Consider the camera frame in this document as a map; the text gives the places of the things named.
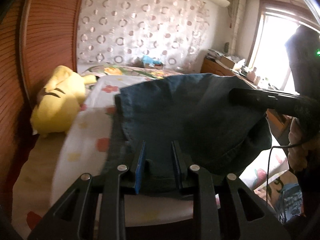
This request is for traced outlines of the right hand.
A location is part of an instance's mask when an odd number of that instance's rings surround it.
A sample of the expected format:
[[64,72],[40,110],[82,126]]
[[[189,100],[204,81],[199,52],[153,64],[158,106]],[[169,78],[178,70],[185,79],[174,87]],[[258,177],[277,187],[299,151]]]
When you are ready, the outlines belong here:
[[308,151],[305,150],[301,144],[303,139],[303,133],[296,118],[292,119],[290,132],[289,132],[289,142],[292,148],[289,148],[288,161],[290,167],[294,172],[302,171],[307,167]]

